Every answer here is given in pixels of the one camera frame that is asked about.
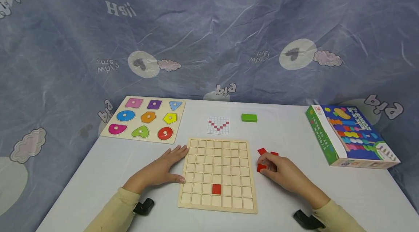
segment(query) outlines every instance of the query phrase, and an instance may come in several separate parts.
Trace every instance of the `beige sleeve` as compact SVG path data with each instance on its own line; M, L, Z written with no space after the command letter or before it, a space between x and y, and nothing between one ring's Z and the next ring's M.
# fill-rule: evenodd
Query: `beige sleeve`
M320 209L314 209L313 216L326 226L324 229L319 229L322 232L366 232L343 207L333 200Z
M118 192L113 195L84 232L126 232L134 216L132 211L139 199L139 194L118 188Z

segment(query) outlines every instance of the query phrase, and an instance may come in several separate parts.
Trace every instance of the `child's hand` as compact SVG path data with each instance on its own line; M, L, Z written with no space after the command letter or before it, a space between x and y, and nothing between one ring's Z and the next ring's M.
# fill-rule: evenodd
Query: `child's hand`
M122 188L141 194L144 188L149 185L160 185L166 182L185 183L185 179L181 175L170 174L169 170L174 163L184 158L186 154L188 154L186 145L183 147L178 145L173 150L169 148L161 157L130 177Z
M265 153L259 157L258 164L268 167L262 169L261 174L286 190L305 198L313 209L319 209L330 201L330 198L314 185L289 158Z

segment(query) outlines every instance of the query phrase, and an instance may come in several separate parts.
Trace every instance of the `orange hexagon puzzle piece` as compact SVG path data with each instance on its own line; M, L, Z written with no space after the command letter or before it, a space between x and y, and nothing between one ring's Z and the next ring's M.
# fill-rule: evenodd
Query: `orange hexagon puzzle piece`
M141 116L141 121L144 123L150 123L151 121L155 120L155 118L156 118L156 113L147 111Z

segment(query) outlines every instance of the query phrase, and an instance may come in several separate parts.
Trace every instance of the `green wooden block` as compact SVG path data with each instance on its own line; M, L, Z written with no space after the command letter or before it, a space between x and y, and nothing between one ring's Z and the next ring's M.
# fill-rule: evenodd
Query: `green wooden block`
M254 114L242 114L243 122L257 122L258 117Z

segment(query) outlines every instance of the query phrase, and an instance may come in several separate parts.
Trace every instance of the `blue backdrop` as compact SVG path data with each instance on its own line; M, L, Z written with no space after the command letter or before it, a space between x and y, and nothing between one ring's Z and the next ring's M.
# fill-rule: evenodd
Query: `blue backdrop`
M419 0L0 0L0 227L41 223L126 95L350 104L419 205Z

